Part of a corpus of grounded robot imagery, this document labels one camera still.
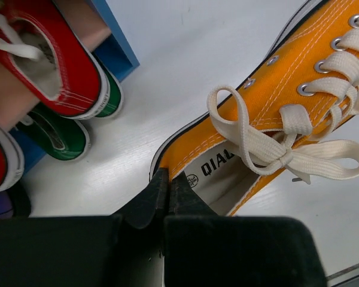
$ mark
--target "red sneaker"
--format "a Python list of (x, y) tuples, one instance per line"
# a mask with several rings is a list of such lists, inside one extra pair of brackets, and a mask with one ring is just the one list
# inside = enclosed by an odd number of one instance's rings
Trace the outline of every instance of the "red sneaker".
[(92, 118), (108, 103), (105, 73), (51, 0), (4, 1), (0, 62), (63, 117)]
[(23, 175), (24, 155), (12, 136), (0, 128), (0, 191), (12, 187)]

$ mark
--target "metal eyelet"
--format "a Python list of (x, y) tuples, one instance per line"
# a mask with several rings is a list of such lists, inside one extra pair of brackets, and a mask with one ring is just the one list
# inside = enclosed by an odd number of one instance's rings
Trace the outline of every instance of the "metal eyelet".
[(255, 79), (249, 79), (245, 84), (244, 88), (250, 88), (255, 83)]
[(276, 61), (278, 61), (278, 59), (279, 59), (279, 56), (274, 56), (270, 60), (267, 61), (266, 65), (270, 66), (270, 65), (274, 64)]
[(357, 20), (359, 19), (359, 14), (353, 15), (349, 20), (348, 24), (353, 28), (359, 28), (359, 25), (357, 24)]
[(25, 115), (21, 121), (20, 121), (24, 126), (31, 126), (34, 123), (34, 120), (29, 116), (29, 115)]
[(328, 70), (323, 70), (323, 69), (321, 68), (321, 65), (322, 65), (323, 63), (324, 63), (324, 60), (317, 62), (317, 63), (315, 64), (315, 66), (314, 66), (314, 69), (315, 69), (318, 73), (327, 74), (327, 73), (329, 73), (330, 71), (328, 71)]
[(341, 40), (341, 37), (338, 37), (331, 41), (330, 46), (335, 51), (345, 51), (346, 50), (346, 48), (340, 48), (337, 46), (339, 44), (340, 40)]
[(303, 84), (298, 86), (297, 91), (301, 96), (311, 97), (311, 96), (315, 95), (315, 93), (310, 93), (308, 91), (305, 91), (305, 88), (308, 86), (308, 84), (309, 83), (303, 83)]

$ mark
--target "shoe lining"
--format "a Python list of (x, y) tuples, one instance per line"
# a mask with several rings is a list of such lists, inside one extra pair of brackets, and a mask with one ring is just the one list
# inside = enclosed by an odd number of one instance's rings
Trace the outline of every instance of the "shoe lining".
[(21, 31), (19, 35), (25, 44), (38, 47), (44, 55), (38, 61), (13, 56), (15, 64), (47, 99), (55, 100), (61, 82), (52, 48), (41, 33)]
[(200, 155), (184, 172), (193, 191), (219, 215), (228, 214), (258, 179), (225, 143)]

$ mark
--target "canvas sneaker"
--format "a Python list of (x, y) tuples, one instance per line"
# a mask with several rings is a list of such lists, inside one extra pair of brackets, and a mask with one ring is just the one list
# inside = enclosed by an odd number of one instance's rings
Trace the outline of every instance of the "canvas sneaker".
[(42, 104), (34, 107), (16, 127), (58, 160), (79, 160), (90, 148), (89, 133), (83, 124), (62, 118)]
[(108, 80), (50, 0), (5, 0), (0, 62), (55, 113), (96, 116), (108, 103)]
[[(231, 95), (217, 105), (222, 90)], [(318, 143), (359, 114), (359, 0), (308, 0), (260, 66), (237, 89), (211, 91), (207, 107), (160, 147), (150, 176), (162, 167), (170, 181), (187, 179), (220, 215), (285, 169), (307, 183), (359, 176), (358, 143)]]
[(23, 151), (14, 138), (0, 128), (0, 191), (12, 187), (23, 172)]
[(96, 116), (97, 118), (114, 118), (120, 113), (124, 104), (124, 92), (117, 78), (111, 71), (95, 56), (101, 68), (104, 70), (109, 82), (109, 102)]

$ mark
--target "green sneaker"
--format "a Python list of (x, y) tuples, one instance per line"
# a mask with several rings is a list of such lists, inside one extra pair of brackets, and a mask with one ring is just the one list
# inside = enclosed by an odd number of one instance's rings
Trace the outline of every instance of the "green sneaker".
[(79, 121), (60, 117), (42, 104), (16, 126), (58, 160), (78, 160), (90, 147), (89, 133)]
[(104, 70), (110, 84), (110, 98), (105, 108), (96, 116), (96, 118), (113, 118), (118, 115), (124, 104), (124, 93), (116, 77), (108, 70), (107, 67), (95, 56), (101, 68)]

